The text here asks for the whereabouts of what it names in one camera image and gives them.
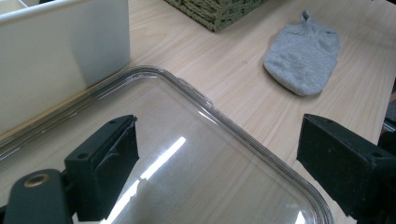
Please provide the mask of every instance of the clear plastic tray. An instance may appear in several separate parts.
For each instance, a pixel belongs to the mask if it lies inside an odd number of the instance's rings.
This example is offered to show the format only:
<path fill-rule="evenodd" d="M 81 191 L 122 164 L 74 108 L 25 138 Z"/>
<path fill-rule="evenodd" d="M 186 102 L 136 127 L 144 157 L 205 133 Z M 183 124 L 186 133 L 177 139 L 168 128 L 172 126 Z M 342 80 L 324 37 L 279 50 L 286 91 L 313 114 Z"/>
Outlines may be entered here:
<path fill-rule="evenodd" d="M 0 143 L 0 205 L 33 171 L 133 114 L 140 160 L 103 223 L 333 223 L 318 192 L 182 79 L 155 67 L 111 78 Z"/>

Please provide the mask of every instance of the woven basket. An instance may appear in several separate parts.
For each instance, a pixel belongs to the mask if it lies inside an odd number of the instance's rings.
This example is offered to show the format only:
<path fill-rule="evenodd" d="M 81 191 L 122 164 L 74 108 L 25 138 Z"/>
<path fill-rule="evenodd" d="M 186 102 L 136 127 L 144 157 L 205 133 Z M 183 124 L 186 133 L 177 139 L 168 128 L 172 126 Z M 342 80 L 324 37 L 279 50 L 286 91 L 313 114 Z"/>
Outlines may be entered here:
<path fill-rule="evenodd" d="M 217 32 L 266 0 L 165 0 L 209 30 Z"/>

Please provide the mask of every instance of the gray knitted cover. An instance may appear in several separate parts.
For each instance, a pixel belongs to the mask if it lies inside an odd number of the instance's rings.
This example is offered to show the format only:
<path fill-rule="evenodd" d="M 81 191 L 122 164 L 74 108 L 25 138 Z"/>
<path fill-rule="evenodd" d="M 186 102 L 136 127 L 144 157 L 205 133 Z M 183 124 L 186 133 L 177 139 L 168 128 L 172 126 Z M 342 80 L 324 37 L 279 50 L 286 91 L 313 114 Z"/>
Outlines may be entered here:
<path fill-rule="evenodd" d="M 316 23 L 307 11 L 301 23 L 286 25 L 268 50 L 263 65 L 283 86 L 298 95 L 320 93 L 340 50 L 338 34 Z"/>

